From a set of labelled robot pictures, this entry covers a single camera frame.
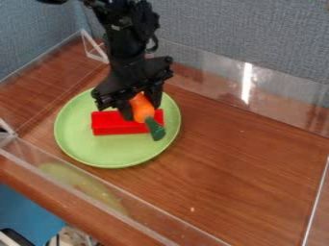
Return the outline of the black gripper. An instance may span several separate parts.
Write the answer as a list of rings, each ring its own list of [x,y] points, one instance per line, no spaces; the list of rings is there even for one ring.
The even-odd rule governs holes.
[[[118,108],[126,121],[134,120],[128,100],[143,92],[152,106],[158,109],[162,102],[164,81],[174,77],[170,56],[142,59],[126,66],[114,68],[103,82],[91,90],[96,108]]]

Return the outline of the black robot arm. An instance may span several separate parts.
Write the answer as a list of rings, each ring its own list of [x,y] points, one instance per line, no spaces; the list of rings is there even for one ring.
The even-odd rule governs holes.
[[[118,109],[124,120],[134,119],[130,100],[147,94],[158,109],[164,81],[174,77],[171,56],[146,58],[158,49],[155,31],[159,14],[147,0],[81,0],[104,28],[110,73],[91,90],[96,108]]]

